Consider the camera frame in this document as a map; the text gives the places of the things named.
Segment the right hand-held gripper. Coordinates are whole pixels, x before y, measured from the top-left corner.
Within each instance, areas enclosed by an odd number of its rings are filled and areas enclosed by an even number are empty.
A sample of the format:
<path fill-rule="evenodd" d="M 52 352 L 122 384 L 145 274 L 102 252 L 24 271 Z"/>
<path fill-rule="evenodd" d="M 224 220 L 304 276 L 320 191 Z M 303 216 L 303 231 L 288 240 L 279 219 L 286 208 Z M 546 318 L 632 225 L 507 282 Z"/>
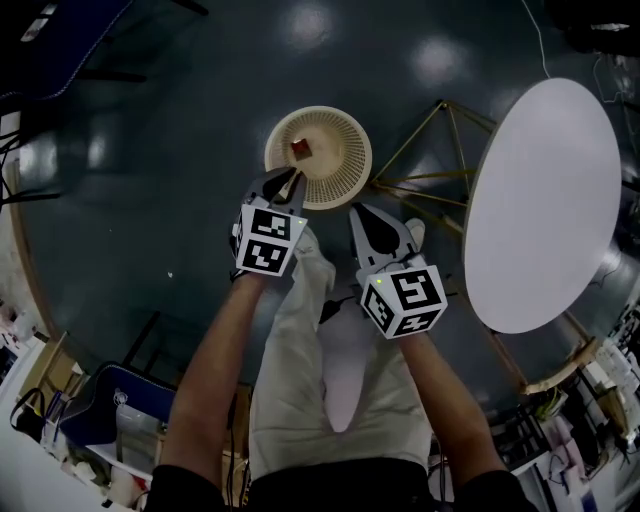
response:
<path fill-rule="evenodd" d="M 396 339 L 431 329 L 448 301 L 437 267 L 417 252 L 408 228 L 366 203 L 351 205 L 349 228 L 360 306 L 380 333 Z"/>

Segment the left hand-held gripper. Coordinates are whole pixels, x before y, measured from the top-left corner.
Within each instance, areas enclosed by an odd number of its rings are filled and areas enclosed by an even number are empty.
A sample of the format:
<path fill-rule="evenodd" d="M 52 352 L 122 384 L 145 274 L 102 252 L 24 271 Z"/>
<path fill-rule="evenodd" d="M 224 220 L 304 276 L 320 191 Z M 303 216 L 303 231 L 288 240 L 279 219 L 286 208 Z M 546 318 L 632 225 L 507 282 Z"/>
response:
<path fill-rule="evenodd" d="M 270 205 L 293 177 L 292 168 L 275 168 L 256 178 L 248 190 L 248 202 Z M 304 174 L 298 172 L 288 189 L 286 213 L 300 213 L 304 203 Z M 234 223 L 235 267 L 238 271 L 268 276 L 283 275 L 307 220 L 270 208 L 244 204 Z"/>

